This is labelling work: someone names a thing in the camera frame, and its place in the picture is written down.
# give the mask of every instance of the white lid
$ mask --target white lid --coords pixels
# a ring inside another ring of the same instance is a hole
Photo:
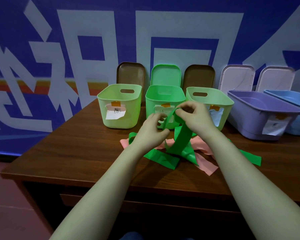
[[[256,85],[256,92],[269,90],[291,90],[294,69],[291,67],[268,66],[264,68]]]
[[[219,90],[225,95],[230,90],[251,91],[254,75],[250,65],[228,65],[222,70]]]

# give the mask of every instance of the green fabric strip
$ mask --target green fabric strip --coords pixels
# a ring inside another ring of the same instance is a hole
[[[262,157],[260,156],[257,156],[257,155],[254,155],[252,153],[249,153],[249,152],[245,152],[243,150],[240,150],[239,151],[252,163],[252,164],[255,164],[257,166],[261,166],[261,159]]]
[[[129,144],[132,143],[136,135],[136,132],[131,132],[129,134]],[[177,157],[173,157],[156,149],[152,149],[150,152],[145,154],[144,157],[173,170],[176,169],[176,166],[178,165],[180,160]]]
[[[176,134],[178,135],[180,133],[181,127],[182,126],[178,126],[178,127],[174,128],[174,135],[175,135],[175,137],[176,137]],[[192,136],[191,137],[196,136],[196,135],[197,135],[196,133],[192,132]]]
[[[179,108],[175,108],[165,120],[163,124],[163,129],[167,124],[167,121],[170,120],[171,116],[174,116],[175,121],[182,124],[180,129],[175,130],[174,140],[175,143],[169,148],[166,144],[167,153],[176,154],[184,157],[188,161],[192,162],[193,164],[197,165],[197,160],[195,156],[195,152],[191,146],[190,139],[192,137],[192,131],[188,128],[185,124],[184,120],[176,115],[175,111]]]

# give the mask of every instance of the wooden table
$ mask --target wooden table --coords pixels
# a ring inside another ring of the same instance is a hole
[[[134,128],[107,128],[95,100],[9,164],[1,176],[17,183],[53,231],[68,206],[74,206],[120,155],[119,141],[138,132],[145,118],[145,107],[141,107]],[[229,124],[222,132],[239,149],[261,156],[262,165],[256,168],[300,205],[300,137],[285,134],[277,142],[251,141]],[[184,159],[171,170],[142,158],[121,210],[242,220],[220,169],[208,176]]]

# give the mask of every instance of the green lid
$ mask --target green lid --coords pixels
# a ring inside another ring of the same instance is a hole
[[[181,70],[176,65],[159,64],[152,68],[150,85],[180,87]]]

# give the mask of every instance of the orange tape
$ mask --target orange tape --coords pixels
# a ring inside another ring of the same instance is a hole
[[[121,102],[120,101],[113,101],[113,102],[111,102],[111,106],[121,107]]]
[[[278,119],[278,120],[284,120],[284,119],[287,118],[288,116],[287,116],[286,114],[284,114],[284,113],[277,113],[277,114],[275,115],[275,117],[276,117],[276,119]]]
[[[209,109],[214,109],[215,111],[219,111],[220,107],[219,107],[219,106],[216,106],[216,105],[213,105],[213,104],[211,104]]]
[[[171,107],[170,103],[161,104],[161,106],[164,107],[164,108]]]

